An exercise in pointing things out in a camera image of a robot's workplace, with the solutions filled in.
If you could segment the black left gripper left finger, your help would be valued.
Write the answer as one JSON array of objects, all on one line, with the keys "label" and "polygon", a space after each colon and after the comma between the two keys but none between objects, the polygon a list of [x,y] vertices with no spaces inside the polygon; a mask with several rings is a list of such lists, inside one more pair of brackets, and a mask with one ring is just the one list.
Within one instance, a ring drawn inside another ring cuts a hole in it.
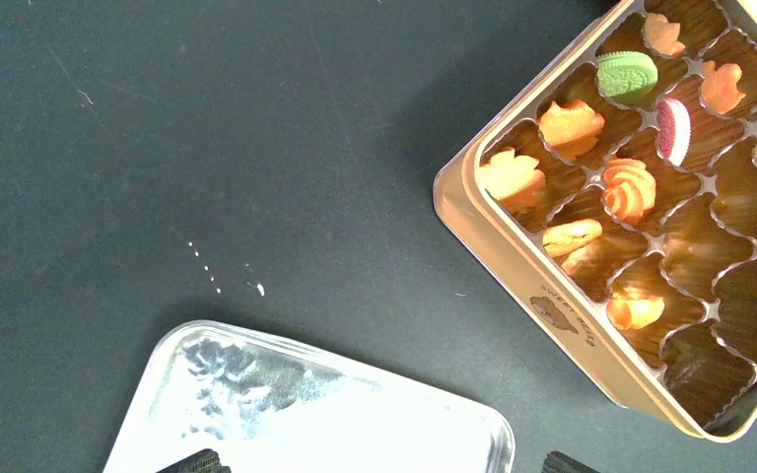
[{"label": "black left gripper left finger", "polygon": [[199,450],[181,460],[164,467],[159,473],[231,473],[229,466],[223,465],[219,454],[210,448]]}]

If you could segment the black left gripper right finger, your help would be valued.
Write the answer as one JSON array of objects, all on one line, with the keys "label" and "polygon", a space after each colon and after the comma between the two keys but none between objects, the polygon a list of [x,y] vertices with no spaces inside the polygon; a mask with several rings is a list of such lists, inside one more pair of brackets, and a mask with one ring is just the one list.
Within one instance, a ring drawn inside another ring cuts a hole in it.
[{"label": "black left gripper right finger", "polygon": [[549,452],[542,464],[541,473],[599,473],[592,467],[561,452]]}]

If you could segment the orange cookie third row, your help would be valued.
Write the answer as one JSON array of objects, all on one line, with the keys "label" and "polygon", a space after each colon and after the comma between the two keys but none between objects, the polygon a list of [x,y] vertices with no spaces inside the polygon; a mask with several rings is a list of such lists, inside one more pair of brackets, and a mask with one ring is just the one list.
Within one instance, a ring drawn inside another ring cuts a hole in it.
[{"label": "orange cookie third row", "polygon": [[665,309],[663,297],[639,290],[615,292],[609,300],[606,313],[618,330],[637,330],[657,321]]}]

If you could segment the orange cookie second row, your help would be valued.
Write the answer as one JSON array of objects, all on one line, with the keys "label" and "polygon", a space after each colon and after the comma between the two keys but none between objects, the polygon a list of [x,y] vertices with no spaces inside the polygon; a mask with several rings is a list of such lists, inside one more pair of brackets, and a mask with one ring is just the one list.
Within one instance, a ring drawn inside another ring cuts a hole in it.
[{"label": "orange cookie second row", "polygon": [[603,233],[602,224],[594,219],[582,219],[550,227],[544,233],[542,246],[551,258],[561,258],[560,267],[572,276],[594,257],[591,243]]}]

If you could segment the gold cookie tin box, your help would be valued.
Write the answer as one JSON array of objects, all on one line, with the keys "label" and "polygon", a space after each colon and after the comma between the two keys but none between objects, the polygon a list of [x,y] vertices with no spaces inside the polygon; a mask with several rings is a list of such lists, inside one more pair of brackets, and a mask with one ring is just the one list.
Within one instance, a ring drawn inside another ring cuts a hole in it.
[{"label": "gold cookie tin box", "polygon": [[621,1],[438,174],[445,225],[614,403],[757,418],[757,19]]}]

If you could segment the orange flower cookie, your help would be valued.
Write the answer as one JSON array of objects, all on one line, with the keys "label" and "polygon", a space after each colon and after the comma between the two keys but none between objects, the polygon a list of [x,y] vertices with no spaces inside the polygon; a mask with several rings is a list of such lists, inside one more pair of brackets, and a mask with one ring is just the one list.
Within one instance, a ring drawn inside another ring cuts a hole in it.
[{"label": "orange flower cookie", "polygon": [[574,162],[597,144],[605,119],[585,101],[569,101],[564,106],[552,101],[538,125],[547,144]]},{"label": "orange flower cookie", "polygon": [[532,156],[518,155],[513,147],[505,147],[479,168],[482,185],[511,213],[534,207],[538,192],[545,186],[545,173]]}]

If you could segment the orange swirl cookie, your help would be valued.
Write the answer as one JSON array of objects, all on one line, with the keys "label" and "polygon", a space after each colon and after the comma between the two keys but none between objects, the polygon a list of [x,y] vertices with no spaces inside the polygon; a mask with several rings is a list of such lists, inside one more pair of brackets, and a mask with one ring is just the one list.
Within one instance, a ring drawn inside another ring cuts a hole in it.
[{"label": "orange swirl cookie", "polygon": [[656,181],[647,165],[635,159],[613,159],[601,176],[608,210],[622,222],[636,226],[654,207]]}]

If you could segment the green round macaron cookie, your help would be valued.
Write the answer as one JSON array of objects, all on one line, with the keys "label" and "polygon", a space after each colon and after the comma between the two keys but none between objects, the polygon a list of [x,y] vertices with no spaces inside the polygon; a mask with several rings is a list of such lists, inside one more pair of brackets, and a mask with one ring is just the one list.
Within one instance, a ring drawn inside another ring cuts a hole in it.
[{"label": "green round macaron cookie", "polygon": [[658,70],[653,60],[638,51],[616,51],[596,57],[598,87],[610,99],[635,105],[656,85]]}]

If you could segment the orange round cookie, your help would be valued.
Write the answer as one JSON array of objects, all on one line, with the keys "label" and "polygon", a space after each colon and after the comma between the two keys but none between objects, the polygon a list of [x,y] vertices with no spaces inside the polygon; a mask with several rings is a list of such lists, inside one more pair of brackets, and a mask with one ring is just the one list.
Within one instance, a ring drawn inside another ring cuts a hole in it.
[{"label": "orange round cookie", "polygon": [[644,37],[649,46],[662,55],[680,56],[686,45],[679,40],[681,25],[670,22],[663,14],[647,13]]}]

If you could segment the silver tin lid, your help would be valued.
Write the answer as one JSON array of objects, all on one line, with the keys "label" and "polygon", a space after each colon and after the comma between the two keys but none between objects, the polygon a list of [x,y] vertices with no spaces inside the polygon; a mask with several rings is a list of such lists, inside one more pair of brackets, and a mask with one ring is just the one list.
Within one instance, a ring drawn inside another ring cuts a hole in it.
[{"label": "silver tin lid", "polygon": [[495,409],[288,338],[211,320],[153,350],[108,472],[508,472]]}]

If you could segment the pink round macaron cookie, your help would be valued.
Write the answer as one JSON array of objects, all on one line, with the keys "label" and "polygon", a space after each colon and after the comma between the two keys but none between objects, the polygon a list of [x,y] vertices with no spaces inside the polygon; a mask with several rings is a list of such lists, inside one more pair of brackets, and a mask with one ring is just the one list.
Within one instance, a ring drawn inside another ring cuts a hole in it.
[{"label": "pink round macaron cookie", "polygon": [[691,142],[691,118],[683,102],[665,98],[656,106],[657,147],[662,157],[681,167]]}]

